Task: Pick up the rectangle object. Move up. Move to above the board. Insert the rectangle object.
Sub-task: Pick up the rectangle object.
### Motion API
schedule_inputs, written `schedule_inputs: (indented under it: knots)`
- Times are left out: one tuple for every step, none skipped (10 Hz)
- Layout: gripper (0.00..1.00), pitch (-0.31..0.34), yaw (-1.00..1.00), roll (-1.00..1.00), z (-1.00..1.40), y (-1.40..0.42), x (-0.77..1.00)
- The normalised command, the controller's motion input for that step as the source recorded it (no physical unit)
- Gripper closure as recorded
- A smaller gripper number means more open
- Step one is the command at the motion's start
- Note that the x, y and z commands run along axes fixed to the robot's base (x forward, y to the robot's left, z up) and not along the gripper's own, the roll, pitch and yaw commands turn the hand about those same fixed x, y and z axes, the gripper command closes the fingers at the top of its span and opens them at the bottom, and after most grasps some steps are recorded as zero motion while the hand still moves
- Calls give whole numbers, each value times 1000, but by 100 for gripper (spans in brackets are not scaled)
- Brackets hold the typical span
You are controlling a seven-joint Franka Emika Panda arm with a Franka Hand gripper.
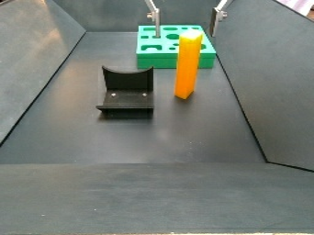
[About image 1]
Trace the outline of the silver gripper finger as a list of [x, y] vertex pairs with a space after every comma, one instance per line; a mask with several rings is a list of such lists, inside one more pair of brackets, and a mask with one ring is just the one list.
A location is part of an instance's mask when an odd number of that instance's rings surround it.
[[160, 37], [160, 27], [158, 27], [158, 21], [160, 21], [160, 16], [158, 16], [158, 8], [156, 7], [153, 0], [144, 0], [144, 3], [149, 9], [149, 12], [146, 13], [146, 17], [152, 20], [154, 23], [154, 29], [156, 29], [156, 37]]
[[227, 17], [227, 12], [224, 11], [227, 2], [228, 0], [220, 0], [217, 5], [212, 8], [209, 23], [209, 35], [212, 37], [216, 35], [217, 23]]

